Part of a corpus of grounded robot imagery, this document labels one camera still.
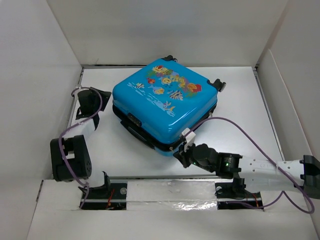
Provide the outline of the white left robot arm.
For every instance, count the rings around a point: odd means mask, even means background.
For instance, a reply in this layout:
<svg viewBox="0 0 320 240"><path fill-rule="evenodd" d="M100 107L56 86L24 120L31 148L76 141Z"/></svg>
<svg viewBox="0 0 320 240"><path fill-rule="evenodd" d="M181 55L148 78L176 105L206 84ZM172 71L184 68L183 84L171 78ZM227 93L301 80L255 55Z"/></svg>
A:
<svg viewBox="0 0 320 240"><path fill-rule="evenodd" d="M71 96L79 106L75 112L75 120L58 138L50 141L50 156L53 179L57 182L77 181L79 189L85 196L95 192L100 198L111 194L111 185L99 181L94 187L87 182L92 174L92 162L86 140L99 125L99 112L103 112L112 93L93 87L79 87L71 92Z"/></svg>

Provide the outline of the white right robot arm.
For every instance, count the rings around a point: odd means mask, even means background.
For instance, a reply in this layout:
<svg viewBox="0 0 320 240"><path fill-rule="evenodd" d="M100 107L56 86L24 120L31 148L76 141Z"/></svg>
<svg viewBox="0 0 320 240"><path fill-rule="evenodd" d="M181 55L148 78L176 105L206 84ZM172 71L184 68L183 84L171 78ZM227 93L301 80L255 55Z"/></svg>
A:
<svg viewBox="0 0 320 240"><path fill-rule="evenodd" d="M189 147L181 145L173 156L184 168L194 165L223 179L232 180L231 191L237 197L247 192L297 192L300 189L311 199L320 197L320 162L312 155L272 164L269 160L217 152L203 143Z"/></svg>

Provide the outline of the blue hard-shell suitcase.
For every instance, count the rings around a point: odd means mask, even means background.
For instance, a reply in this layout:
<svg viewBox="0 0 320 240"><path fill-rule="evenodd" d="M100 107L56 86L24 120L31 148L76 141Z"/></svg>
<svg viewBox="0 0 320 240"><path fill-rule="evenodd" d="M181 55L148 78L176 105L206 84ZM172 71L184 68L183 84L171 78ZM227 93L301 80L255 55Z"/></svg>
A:
<svg viewBox="0 0 320 240"><path fill-rule="evenodd" d="M159 58L116 84L112 110L122 126L149 148L171 157L182 132L208 118L226 83L181 65L172 55Z"/></svg>

